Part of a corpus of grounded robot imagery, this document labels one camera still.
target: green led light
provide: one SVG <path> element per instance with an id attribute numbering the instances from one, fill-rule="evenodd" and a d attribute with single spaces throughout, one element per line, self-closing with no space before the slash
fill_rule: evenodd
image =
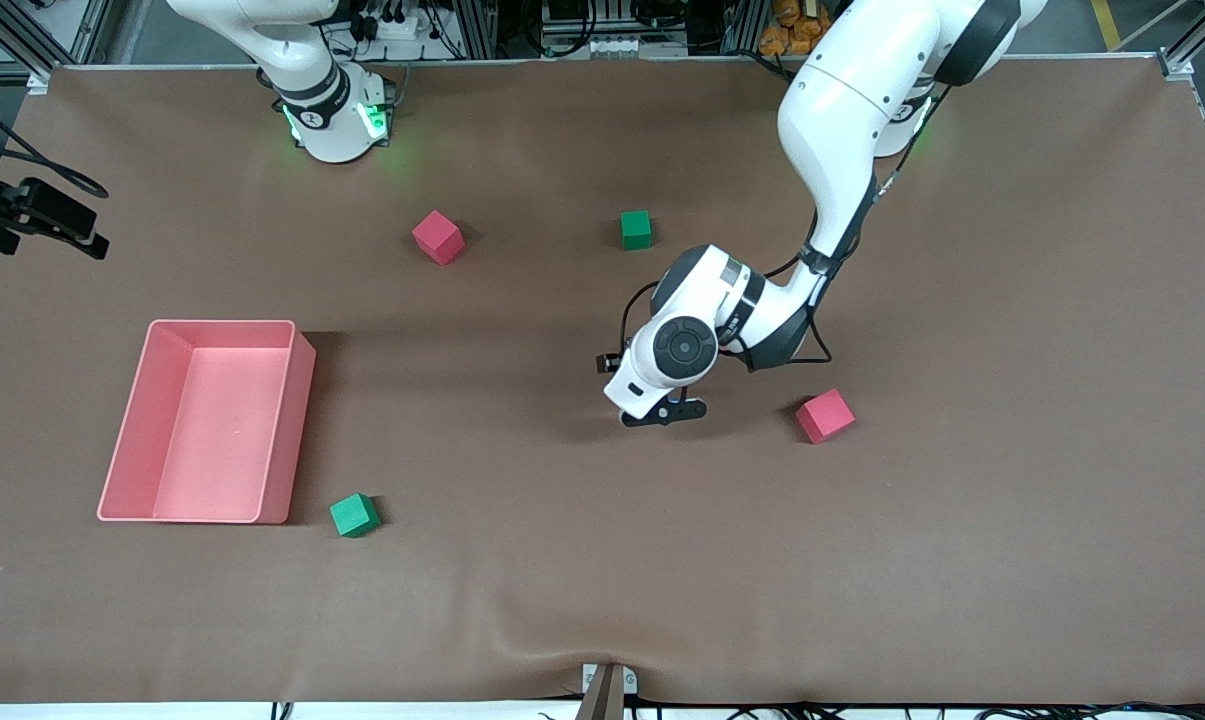
<path id="1" fill-rule="evenodd" d="M 387 132 L 384 122 L 384 111 L 375 108 L 375 106 L 358 104 L 358 114 L 362 116 L 363 124 L 366 126 L 366 132 L 372 137 L 384 137 Z"/>
<path id="2" fill-rule="evenodd" d="M 290 110 L 288 110 L 286 105 L 282 106 L 282 114 L 286 116 L 286 122 L 288 126 L 290 126 L 290 136 L 294 137 L 296 142 L 300 142 L 300 128 L 295 126 L 295 118 L 292 117 Z"/>

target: table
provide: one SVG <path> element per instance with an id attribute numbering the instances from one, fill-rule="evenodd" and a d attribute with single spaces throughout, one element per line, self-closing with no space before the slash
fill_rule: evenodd
<path id="1" fill-rule="evenodd" d="M 61 70 L 18 129 L 113 193 L 94 262 L 0 256 L 0 701 L 643 696 L 1205 701 L 1205 129 L 1151 59 L 954 92 L 818 315 L 827 366 L 630 430 L 594 355 L 715 242 L 811 201 L 748 63 L 423 67 L 392 147 L 319 165 L 249 72 Z M 24 169 L 4 165 L 8 179 Z M 429 209 L 470 246 L 440 268 Z M 657 243 L 619 250 L 648 209 Z M 102 524 L 145 327 L 318 350 L 282 527 Z M 839 388 L 858 424 L 803 442 Z M 333 501 L 390 524 L 336 536 Z"/>

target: green cube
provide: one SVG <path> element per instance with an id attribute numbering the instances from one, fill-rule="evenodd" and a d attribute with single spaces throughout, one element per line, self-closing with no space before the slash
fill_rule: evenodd
<path id="1" fill-rule="evenodd" d="M 331 519 L 336 530 L 346 538 L 355 538 L 372 532 L 380 526 L 380 513 L 363 492 L 354 492 L 331 506 Z"/>
<path id="2" fill-rule="evenodd" d="M 646 209 L 621 213 L 621 236 L 625 250 L 646 250 L 651 247 L 651 216 Z"/>

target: orange object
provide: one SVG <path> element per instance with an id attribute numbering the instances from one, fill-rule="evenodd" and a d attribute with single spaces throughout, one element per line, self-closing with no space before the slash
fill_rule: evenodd
<path id="1" fill-rule="evenodd" d="M 793 33 L 793 40 L 813 42 L 825 35 L 825 29 L 816 18 L 801 18 L 798 23 L 794 23 L 789 33 Z"/>
<path id="2" fill-rule="evenodd" d="M 803 18 L 803 6 L 798 5 L 798 0 L 772 0 L 771 12 L 781 26 L 793 26 Z"/>
<path id="3" fill-rule="evenodd" d="M 783 55 L 788 46 L 789 28 L 769 26 L 762 31 L 762 37 L 758 40 L 758 53 L 771 57 Z"/>

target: black clamp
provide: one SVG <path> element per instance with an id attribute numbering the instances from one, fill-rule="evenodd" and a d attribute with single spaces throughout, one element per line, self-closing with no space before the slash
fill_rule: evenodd
<path id="1" fill-rule="evenodd" d="M 604 352 L 602 355 L 598 355 L 594 360 L 596 360 L 599 374 L 613 374 L 616 370 L 621 368 L 621 354 L 618 352 Z"/>
<path id="2" fill-rule="evenodd" d="M 839 260 L 834 260 L 823 254 L 823 252 L 816 250 L 809 243 L 803 243 L 803 248 L 798 250 L 798 261 L 811 268 L 811 272 L 815 275 L 835 275 L 837 266 L 841 265 Z"/>
<path id="3" fill-rule="evenodd" d="M 39 178 L 18 187 L 0 181 L 0 252 L 13 255 L 22 234 L 61 241 L 94 260 L 108 254 L 108 241 L 95 232 L 95 211 Z"/>
<path id="4" fill-rule="evenodd" d="M 660 402 L 657 402 L 652 407 L 651 413 L 647 413 L 646 418 L 634 418 L 628 413 L 621 413 L 621 423 L 624 423 L 624 427 L 647 427 L 647 425 L 671 425 L 683 420 L 698 420 L 709 413 L 709 407 L 704 405 L 703 400 L 686 397 L 686 388 L 681 393 L 678 400 L 674 400 L 672 396 L 660 397 Z"/>

